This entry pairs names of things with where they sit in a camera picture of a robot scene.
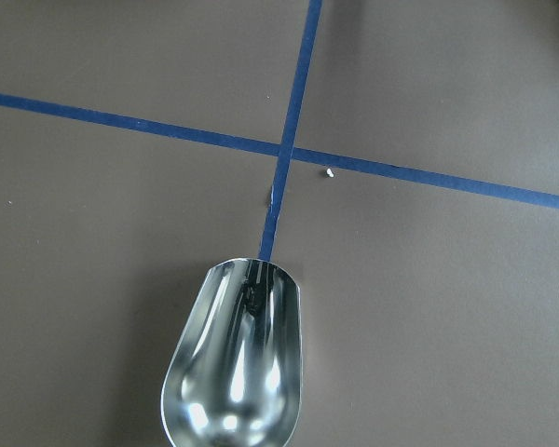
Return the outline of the silver metal ice scoop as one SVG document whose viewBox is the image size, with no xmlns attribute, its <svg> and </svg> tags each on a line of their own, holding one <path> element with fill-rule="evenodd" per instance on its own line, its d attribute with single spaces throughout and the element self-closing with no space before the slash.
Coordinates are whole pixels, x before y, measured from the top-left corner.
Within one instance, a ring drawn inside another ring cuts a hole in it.
<svg viewBox="0 0 559 447">
<path fill-rule="evenodd" d="M 160 395 L 172 446 L 285 446 L 302 402 L 300 290 L 269 261 L 205 276 Z"/>
</svg>

